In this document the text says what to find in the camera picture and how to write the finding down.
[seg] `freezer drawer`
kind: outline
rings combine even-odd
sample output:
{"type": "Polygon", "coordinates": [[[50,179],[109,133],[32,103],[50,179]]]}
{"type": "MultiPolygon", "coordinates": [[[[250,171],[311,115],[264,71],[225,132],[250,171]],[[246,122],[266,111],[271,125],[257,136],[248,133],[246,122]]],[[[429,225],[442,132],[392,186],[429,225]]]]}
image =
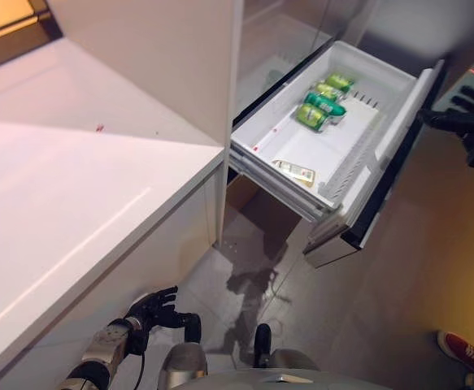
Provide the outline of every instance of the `freezer drawer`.
{"type": "Polygon", "coordinates": [[[310,242],[330,240],[359,217],[441,65],[415,78],[344,42],[323,47],[236,120],[230,165],[314,222],[310,242]],[[347,114],[338,125],[313,132],[293,113],[306,91],[332,72],[356,80],[341,103],[347,114]],[[314,170],[315,184],[292,180],[275,160],[314,170]]]}

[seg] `cable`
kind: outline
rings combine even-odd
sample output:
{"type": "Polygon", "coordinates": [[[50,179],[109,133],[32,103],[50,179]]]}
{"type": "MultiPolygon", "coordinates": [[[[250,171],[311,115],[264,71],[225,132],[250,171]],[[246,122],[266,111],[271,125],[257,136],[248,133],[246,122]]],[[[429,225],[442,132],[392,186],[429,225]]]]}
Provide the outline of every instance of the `cable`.
{"type": "Polygon", "coordinates": [[[142,373],[145,372],[145,353],[143,352],[141,355],[141,370],[139,371],[139,378],[137,378],[136,387],[133,390],[137,390],[139,384],[141,384],[142,373]]]}
{"type": "Polygon", "coordinates": [[[309,51],[309,53],[315,51],[316,41],[318,40],[318,36],[321,33],[321,28],[324,26],[325,16],[327,16],[328,6],[330,5],[330,3],[331,0],[328,0],[327,3],[325,3],[324,13],[321,16],[320,24],[318,25],[318,32],[315,34],[315,39],[312,41],[311,50],[309,51]]]}

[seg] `cabinet side panel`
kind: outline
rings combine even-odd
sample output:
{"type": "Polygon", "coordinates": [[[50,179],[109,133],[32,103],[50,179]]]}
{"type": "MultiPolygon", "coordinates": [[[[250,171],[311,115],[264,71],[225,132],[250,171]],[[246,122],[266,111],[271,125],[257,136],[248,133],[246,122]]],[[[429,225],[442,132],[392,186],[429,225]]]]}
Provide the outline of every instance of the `cabinet side panel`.
{"type": "MultiPolygon", "coordinates": [[[[206,187],[213,190],[214,181],[212,176],[17,357],[10,370],[2,373],[0,390],[55,388],[80,361],[95,332],[124,315],[143,293],[183,280],[210,248],[206,187]]],[[[160,359],[155,363],[160,366],[164,356],[159,347],[151,345],[149,351],[149,358],[160,359]]],[[[127,359],[113,388],[131,388],[139,365],[139,359],[127,359]]]]}
{"type": "Polygon", "coordinates": [[[226,144],[241,0],[49,3],[65,36],[226,144]]]}

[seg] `countertop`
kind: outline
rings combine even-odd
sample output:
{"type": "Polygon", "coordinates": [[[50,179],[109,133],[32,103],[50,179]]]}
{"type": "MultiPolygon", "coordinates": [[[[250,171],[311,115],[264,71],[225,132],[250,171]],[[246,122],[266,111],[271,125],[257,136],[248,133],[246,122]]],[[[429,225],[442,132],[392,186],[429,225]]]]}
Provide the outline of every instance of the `countertop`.
{"type": "Polygon", "coordinates": [[[223,148],[0,123],[0,370],[223,159],[223,148]]]}

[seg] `black cable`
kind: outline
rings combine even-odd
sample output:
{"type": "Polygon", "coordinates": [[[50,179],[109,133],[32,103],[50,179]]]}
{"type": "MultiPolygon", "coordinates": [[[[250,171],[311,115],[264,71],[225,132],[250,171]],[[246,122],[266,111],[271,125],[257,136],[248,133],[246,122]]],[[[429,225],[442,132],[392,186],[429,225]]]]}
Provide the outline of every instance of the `black cable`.
{"type": "Polygon", "coordinates": [[[133,390],[137,390],[137,388],[139,387],[139,384],[141,383],[143,372],[145,372],[145,353],[144,352],[141,355],[141,370],[139,371],[139,378],[137,378],[136,387],[133,388],[133,390]]]}

